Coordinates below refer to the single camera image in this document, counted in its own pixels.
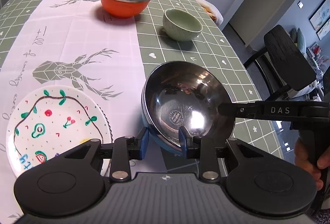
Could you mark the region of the person's right hand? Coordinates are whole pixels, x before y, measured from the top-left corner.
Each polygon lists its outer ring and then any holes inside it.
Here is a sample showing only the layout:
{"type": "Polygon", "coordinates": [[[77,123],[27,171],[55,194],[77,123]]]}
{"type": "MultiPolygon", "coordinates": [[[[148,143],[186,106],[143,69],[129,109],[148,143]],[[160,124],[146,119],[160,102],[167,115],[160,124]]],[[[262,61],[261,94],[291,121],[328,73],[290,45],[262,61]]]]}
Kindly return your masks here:
{"type": "Polygon", "coordinates": [[[316,181],[317,190],[321,190],[323,188],[323,181],[321,180],[321,171],[329,167],[330,164],[329,148],[318,159],[317,165],[313,165],[309,161],[309,155],[305,145],[302,143],[300,138],[298,138],[295,143],[294,154],[295,165],[311,174],[316,181]]]}

